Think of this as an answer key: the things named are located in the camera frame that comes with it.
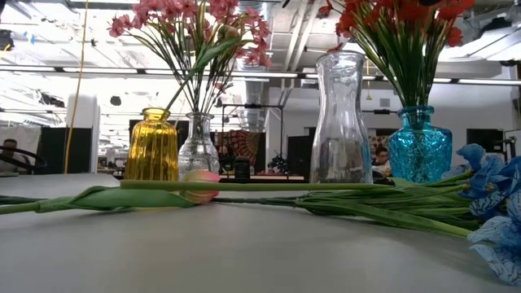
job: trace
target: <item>clear glass vase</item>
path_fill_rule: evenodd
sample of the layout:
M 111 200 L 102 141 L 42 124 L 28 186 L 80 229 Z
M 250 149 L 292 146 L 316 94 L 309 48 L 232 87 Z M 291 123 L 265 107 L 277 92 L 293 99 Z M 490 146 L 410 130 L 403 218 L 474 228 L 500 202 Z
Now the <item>clear glass vase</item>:
M 192 112 L 186 115 L 190 119 L 188 139 L 179 150 L 179 178 L 191 170 L 202 169 L 219 173 L 219 156 L 210 139 L 210 120 L 213 115 Z
M 351 51 L 317 61 L 320 116 L 311 156 L 312 183 L 372 183 L 366 127 L 361 118 L 361 70 L 365 58 Z

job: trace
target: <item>pink tulip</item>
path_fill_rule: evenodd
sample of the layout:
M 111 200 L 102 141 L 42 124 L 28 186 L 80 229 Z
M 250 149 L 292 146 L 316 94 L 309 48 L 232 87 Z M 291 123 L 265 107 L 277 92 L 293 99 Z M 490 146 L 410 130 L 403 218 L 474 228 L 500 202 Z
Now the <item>pink tulip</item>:
M 217 183 L 221 177 L 207 170 L 192 170 L 182 180 L 184 182 Z M 195 203 L 207 203 L 219 195 L 219 191 L 184 190 L 180 192 L 180 195 Z

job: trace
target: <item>white table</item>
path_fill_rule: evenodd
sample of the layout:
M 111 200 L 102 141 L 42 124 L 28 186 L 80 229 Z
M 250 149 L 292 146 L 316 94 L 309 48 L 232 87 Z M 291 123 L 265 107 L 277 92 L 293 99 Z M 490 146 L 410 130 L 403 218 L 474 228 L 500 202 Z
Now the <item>white table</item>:
M 0 178 L 0 194 L 75 195 L 117 184 L 108 175 Z M 255 205 L 24 213 L 0 216 L 0 292 L 519 292 L 468 247 L 465 239 Z

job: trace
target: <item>glass bottle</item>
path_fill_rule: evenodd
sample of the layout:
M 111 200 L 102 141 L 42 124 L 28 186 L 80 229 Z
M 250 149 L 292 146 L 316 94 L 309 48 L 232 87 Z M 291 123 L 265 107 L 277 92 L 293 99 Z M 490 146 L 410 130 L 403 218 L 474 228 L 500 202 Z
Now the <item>glass bottle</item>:
M 426 183 L 441 179 L 450 169 L 453 135 L 431 125 L 434 107 L 405 107 L 398 112 L 402 129 L 389 137 L 393 177 Z
M 201 112 L 186 114 L 190 119 L 188 139 L 179 150 L 179 178 L 191 170 L 202 169 L 219 173 L 219 156 L 210 139 L 213 115 Z
M 177 181 L 177 131 L 167 122 L 170 112 L 143 109 L 145 120 L 132 132 L 125 180 Z
M 372 183 L 366 127 L 360 94 L 365 58 L 336 51 L 317 61 L 320 116 L 313 141 L 310 182 Z

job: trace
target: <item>yellow glass vase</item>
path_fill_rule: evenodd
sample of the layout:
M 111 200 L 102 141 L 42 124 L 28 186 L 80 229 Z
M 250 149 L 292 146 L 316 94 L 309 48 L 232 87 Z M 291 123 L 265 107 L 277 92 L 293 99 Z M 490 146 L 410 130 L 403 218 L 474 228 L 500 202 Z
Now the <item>yellow glass vase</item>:
M 132 132 L 125 180 L 177 181 L 177 131 L 167 122 L 170 112 L 143 109 L 145 120 Z

